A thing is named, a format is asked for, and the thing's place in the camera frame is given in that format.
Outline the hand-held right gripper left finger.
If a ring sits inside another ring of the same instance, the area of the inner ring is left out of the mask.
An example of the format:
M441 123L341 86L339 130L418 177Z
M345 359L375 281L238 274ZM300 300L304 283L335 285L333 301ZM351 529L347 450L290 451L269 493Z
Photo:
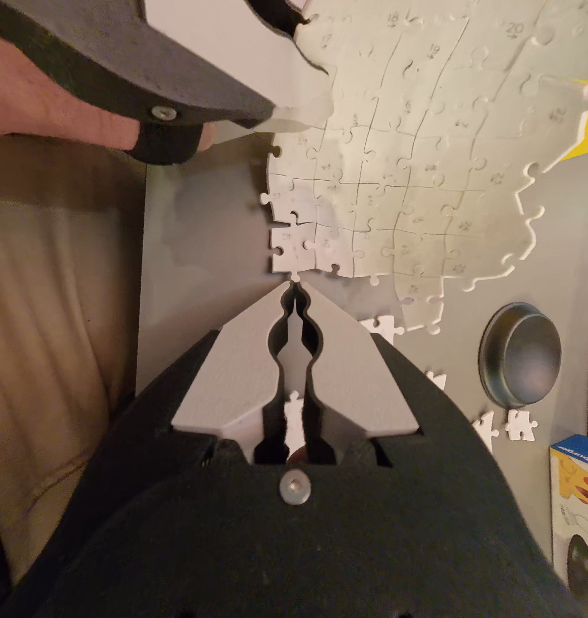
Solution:
M248 461L285 461L283 367L295 286L284 282L229 320L172 418L177 431L235 441Z

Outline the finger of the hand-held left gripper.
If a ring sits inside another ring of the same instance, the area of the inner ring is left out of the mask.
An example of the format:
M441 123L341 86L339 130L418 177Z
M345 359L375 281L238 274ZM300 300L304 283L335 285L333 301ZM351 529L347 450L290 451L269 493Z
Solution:
M272 104L267 120L220 120L218 132L300 132L334 112L328 73L249 1L147 1L147 24Z

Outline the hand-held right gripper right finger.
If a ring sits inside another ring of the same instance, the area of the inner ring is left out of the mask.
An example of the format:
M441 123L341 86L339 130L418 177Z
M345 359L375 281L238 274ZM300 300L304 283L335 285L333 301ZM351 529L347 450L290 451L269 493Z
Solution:
M416 433L372 334L306 282L297 283L297 312L311 354L302 411L309 463L336 464L361 441Z

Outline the white puzzle ball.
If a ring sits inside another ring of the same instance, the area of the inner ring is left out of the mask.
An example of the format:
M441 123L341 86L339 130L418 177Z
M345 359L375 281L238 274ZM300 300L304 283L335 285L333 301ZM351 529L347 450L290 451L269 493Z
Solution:
M446 279L510 274L536 245L520 193L583 141L588 1L306 1L295 42L334 112L277 134L272 271L391 276L400 331L437 334Z

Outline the blue puzzle box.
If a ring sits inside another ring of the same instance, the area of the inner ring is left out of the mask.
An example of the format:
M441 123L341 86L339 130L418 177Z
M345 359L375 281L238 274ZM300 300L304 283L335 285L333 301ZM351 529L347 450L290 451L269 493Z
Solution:
M588 615L588 436L550 446L553 567Z

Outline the person's left hand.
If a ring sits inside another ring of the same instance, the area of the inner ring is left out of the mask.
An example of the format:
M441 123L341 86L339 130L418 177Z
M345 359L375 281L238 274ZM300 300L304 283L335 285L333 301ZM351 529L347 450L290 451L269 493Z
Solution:
M0 38L0 135L48 136L130 151L139 133L139 121L74 97Z

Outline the black round stand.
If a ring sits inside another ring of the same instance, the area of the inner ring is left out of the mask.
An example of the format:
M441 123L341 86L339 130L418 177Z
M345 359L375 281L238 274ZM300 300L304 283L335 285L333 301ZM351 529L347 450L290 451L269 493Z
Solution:
M560 336L553 321L534 305L505 305L485 327L477 364L492 402L504 410L530 406L545 398L558 379Z

